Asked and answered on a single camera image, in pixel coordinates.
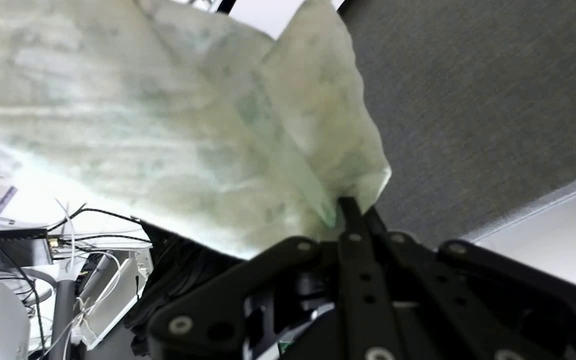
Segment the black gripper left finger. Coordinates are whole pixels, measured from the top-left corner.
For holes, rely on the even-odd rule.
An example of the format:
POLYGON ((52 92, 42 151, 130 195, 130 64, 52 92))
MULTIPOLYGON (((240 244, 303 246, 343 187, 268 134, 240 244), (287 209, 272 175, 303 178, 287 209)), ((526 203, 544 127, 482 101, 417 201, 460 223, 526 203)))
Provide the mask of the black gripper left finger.
POLYGON ((338 201, 327 241, 290 235, 166 303, 147 322, 154 360, 398 360, 393 308, 375 256, 382 228, 338 201))

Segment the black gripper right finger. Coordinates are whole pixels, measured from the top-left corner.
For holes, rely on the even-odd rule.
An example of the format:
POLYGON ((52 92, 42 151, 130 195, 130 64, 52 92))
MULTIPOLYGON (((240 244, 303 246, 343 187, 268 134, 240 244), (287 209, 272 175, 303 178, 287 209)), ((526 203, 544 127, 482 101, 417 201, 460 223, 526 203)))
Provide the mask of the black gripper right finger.
POLYGON ((429 249, 364 214, 392 301, 441 360, 576 360, 576 283, 463 240, 429 249))

